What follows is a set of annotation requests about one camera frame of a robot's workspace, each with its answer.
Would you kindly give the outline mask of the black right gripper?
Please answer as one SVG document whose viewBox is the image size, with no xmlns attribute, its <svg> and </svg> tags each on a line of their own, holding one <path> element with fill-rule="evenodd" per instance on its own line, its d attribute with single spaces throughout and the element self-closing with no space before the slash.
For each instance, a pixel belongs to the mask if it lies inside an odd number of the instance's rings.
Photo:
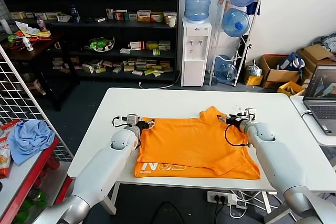
<svg viewBox="0 0 336 224">
<path fill-rule="evenodd" d="M 227 123 L 228 125 L 240 125 L 240 122 L 242 118 L 240 116 L 232 115 L 232 116 L 226 116 L 226 115 L 217 115 L 217 118 L 219 118 L 219 121 L 221 123 Z"/>
</svg>

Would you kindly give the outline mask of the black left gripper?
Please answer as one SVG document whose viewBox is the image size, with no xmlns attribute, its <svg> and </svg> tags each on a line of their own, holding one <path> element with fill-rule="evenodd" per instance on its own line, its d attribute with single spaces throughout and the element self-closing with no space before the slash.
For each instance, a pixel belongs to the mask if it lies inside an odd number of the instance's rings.
<svg viewBox="0 0 336 224">
<path fill-rule="evenodd" d="M 147 122 L 139 121 L 136 125 L 141 131 L 146 129 L 152 129 L 155 127 L 155 120 L 150 120 Z"/>
</svg>

